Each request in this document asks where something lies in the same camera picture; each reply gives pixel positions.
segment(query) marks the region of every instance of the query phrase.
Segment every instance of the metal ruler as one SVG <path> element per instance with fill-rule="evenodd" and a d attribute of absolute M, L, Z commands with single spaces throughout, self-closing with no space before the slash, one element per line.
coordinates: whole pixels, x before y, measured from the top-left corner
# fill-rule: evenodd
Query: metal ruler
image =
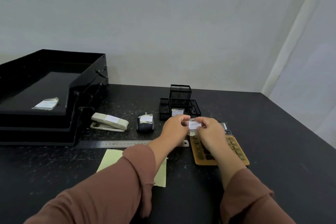
<path fill-rule="evenodd" d="M 148 144 L 151 140 L 134 141 L 79 141 L 74 147 L 78 149 L 96 149 L 96 148 L 128 148 L 136 144 Z M 189 147 L 188 140 L 184 140 L 178 147 Z"/>

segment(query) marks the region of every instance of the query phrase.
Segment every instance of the brown sleeve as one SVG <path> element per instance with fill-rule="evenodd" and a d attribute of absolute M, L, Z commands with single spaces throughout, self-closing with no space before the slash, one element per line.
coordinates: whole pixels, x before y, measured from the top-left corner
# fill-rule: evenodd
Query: brown sleeve
<path fill-rule="evenodd" d="M 141 201 L 141 217 L 152 209 L 155 157 L 145 145 L 127 148 L 115 164 L 46 203 L 25 224 L 129 223 Z"/>
<path fill-rule="evenodd" d="M 220 215 L 223 223 L 237 218 L 240 223 L 295 223 L 271 197 L 268 189 L 250 170 L 238 171 L 227 185 Z"/>

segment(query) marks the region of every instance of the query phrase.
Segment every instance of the white wall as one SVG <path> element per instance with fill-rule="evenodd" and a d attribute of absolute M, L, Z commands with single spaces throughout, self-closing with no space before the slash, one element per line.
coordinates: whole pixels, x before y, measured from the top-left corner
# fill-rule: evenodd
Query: white wall
<path fill-rule="evenodd" d="M 270 99 L 336 148 L 336 0 L 321 0 Z"/>
<path fill-rule="evenodd" d="M 259 92 L 304 0 L 0 0 L 0 61 L 107 53 L 111 83 Z"/>

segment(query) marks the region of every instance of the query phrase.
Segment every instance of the speckled desk surface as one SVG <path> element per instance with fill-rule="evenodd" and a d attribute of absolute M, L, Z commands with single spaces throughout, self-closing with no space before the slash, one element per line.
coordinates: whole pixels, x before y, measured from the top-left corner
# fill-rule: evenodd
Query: speckled desk surface
<path fill-rule="evenodd" d="M 151 140 L 160 135 L 159 100 L 169 88 L 110 85 L 97 112 L 129 121 L 124 133 L 86 129 L 81 140 Z M 262 182 L 297 223 L 335 223 L 336 150 L 261 93 L 193 90 L 204 116 L 228 122 Z M 137 115 L 154 114 L 155 131 L 136 132 Z M 106 149 L 0 147 L 1 223 L 22 223 L 45 202 L 94 174 Z M 218 223 L 223 194 L 217 167 L 194 163 L 190 148 L 167 160 L 167 187 L 153 188 L 149 218 L 135 223 Z"/>

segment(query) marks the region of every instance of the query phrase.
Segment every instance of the black document tray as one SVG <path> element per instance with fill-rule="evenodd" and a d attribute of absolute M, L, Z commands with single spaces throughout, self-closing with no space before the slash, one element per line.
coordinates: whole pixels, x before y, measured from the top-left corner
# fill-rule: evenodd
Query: black document tray
<path fill-rule="evenodd" d="M 100 53 L 40 50 L 0 65 L 0 145 L 74 145 L 108 84 Z M 56 97 L 54 109 L 32 109 Z"/>

